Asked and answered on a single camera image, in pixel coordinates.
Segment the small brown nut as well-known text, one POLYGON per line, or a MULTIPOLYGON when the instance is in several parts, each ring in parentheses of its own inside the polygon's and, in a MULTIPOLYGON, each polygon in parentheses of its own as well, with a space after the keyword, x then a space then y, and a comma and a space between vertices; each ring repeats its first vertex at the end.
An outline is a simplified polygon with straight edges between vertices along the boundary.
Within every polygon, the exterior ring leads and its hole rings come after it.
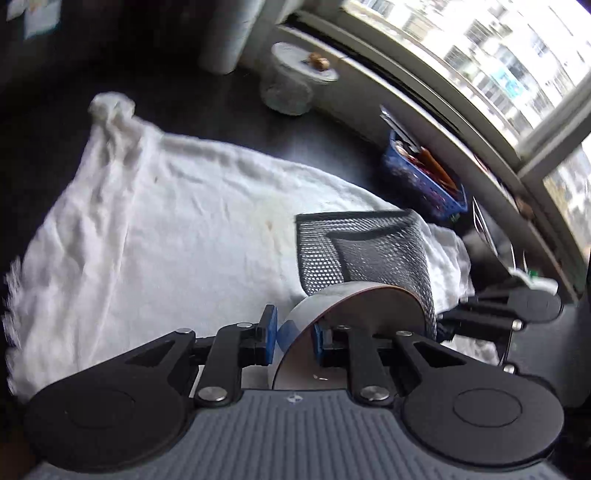
POLYGON ((308 54, 308 65, 318 72, 325 72, 331 69, 331 62, 329 62, 329 59, 325 58, 318 52, 311 52, 308 54))

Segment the white paper towel roll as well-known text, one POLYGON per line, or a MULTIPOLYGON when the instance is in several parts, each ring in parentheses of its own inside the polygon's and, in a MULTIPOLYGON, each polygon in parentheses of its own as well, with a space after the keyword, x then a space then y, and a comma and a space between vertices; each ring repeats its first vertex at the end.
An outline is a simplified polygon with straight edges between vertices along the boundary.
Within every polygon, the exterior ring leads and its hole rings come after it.
POLYGON ((263 0, 214 2, 200 57, 202 69, 214 75, 235 70, 263 5, 263 0))

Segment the white cotton cloth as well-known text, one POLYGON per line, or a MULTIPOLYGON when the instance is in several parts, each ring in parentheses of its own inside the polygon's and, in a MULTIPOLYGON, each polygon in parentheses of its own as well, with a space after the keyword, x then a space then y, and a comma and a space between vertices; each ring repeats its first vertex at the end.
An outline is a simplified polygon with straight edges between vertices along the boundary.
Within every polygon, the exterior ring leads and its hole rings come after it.
POLYGON ((211 336, 304 299, 294 218, 383 211, 324 171, 173 135, 97 95, 74 179, 8 277, 8 385, 47 385, 179 327, 211 336))

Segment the glass jar with lid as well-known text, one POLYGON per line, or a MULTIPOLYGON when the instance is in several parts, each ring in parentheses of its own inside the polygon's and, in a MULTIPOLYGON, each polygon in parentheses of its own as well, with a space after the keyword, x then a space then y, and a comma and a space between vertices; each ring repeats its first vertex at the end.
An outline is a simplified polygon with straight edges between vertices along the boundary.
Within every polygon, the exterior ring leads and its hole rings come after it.
POLYGON ((339 80, 332 65, 325 72, 312 69, 308 65, 310 53, 287 42, 276 42, 270 48, 259 91, 271 110, 283 115, 304 115, 311 110, 315 92, 339 80))

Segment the white ceramic bowl orange base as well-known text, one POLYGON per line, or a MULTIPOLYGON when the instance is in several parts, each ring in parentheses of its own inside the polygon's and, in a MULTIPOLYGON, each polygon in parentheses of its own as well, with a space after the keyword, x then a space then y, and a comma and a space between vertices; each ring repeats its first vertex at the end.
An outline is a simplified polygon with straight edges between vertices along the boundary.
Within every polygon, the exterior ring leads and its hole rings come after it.
POLYGON ((342 389, 349 339, 390 340, 399 331, 426 335, 428 320, 419 298, 402 287, 356 281, 322 289, 298 303, 277 329, 270 388, 342 389))

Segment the blue plastic basket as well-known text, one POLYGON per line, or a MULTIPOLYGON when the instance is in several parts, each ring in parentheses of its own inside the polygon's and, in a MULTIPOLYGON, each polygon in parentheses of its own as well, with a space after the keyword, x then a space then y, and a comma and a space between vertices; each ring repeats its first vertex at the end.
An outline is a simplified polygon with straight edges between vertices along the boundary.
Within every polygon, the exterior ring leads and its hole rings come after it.
POLYGON ((453 221, 468 212, 466 191, 457 175, 396 129, 390 132, 384 164, 394 179, 420 198, 433 219, 453 221))

